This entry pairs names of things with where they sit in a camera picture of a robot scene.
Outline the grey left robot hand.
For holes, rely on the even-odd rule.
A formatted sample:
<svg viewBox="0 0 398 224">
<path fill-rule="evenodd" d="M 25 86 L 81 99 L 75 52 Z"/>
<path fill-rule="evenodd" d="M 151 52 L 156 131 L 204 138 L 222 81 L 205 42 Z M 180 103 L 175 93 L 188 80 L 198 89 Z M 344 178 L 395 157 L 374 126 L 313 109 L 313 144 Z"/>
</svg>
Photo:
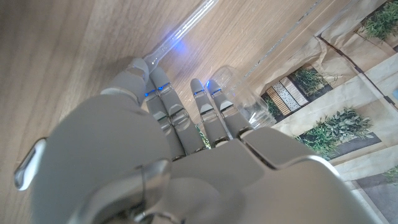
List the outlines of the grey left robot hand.
<svg viewBox="0 0 398 224">
<path fill-rule="evenodd" d="M 135 58 L 80 103 L 14 172 L 34 223 L 373 223 L 326 160 L 253 128 L 222 91 L 192 81 L 206 148 L 160 68 Z"/>
</svg>

